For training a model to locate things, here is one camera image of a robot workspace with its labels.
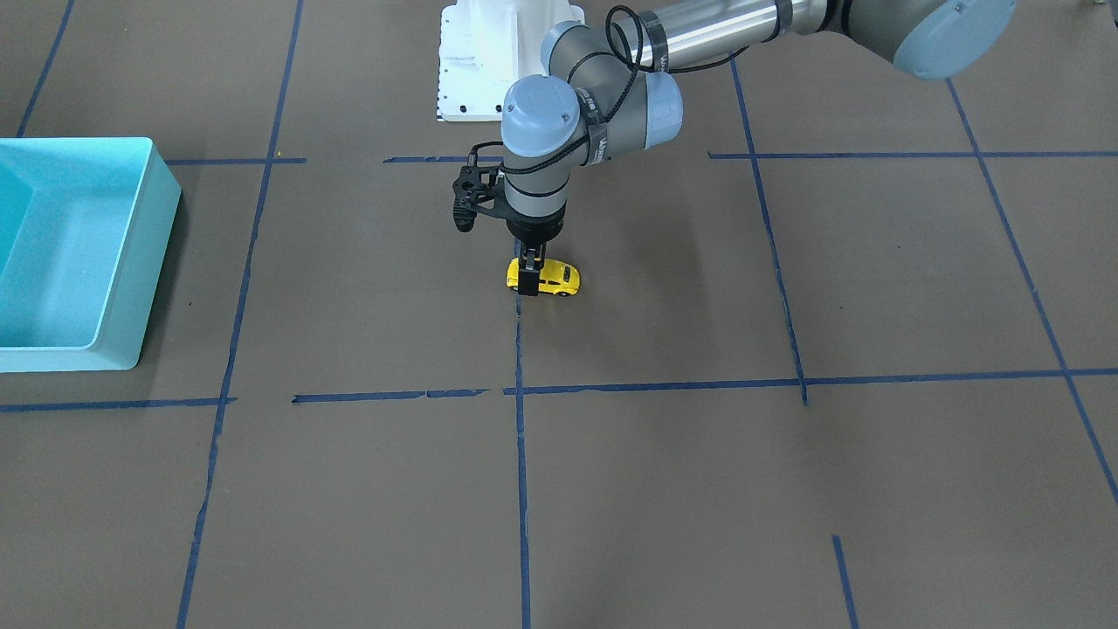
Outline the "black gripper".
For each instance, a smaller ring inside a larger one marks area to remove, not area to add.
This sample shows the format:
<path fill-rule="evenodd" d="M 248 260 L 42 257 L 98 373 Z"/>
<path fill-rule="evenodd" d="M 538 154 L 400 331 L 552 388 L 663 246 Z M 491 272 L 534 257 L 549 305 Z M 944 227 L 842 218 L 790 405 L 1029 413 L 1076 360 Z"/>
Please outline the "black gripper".
<path fill-rule="evenodd" d="M 517 240 L 517 292 L 521 297 L 539 294 L 547 246 L 562 232 L 563 215 L 566 212 L 555 212 L 544 218 L 532 218 L 514 212 L 514 217 L 508 220 L 508 230 Z"/>

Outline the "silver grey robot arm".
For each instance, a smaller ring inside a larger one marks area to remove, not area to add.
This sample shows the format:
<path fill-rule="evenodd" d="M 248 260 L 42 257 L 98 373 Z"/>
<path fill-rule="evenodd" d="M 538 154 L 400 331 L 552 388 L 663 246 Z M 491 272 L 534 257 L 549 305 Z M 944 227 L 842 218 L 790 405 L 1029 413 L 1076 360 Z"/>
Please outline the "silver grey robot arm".
<path fill-rule="evenodd" d="M 556 23 L 540 49 L 542 74 L 506 90 L 504 159 L 487 169 L 493 211 L 519 246 L 508 287 L 537 295 L 544 286 L 546 246 L 562 230 L 576 166 L 675 139 L 679 76 L 792 34 L 839 34 L 907 75 L 947 79 L 991 50 L 1015 10 L 1013 1 L 682 1 L 615 4 L 600 31 Z"/>

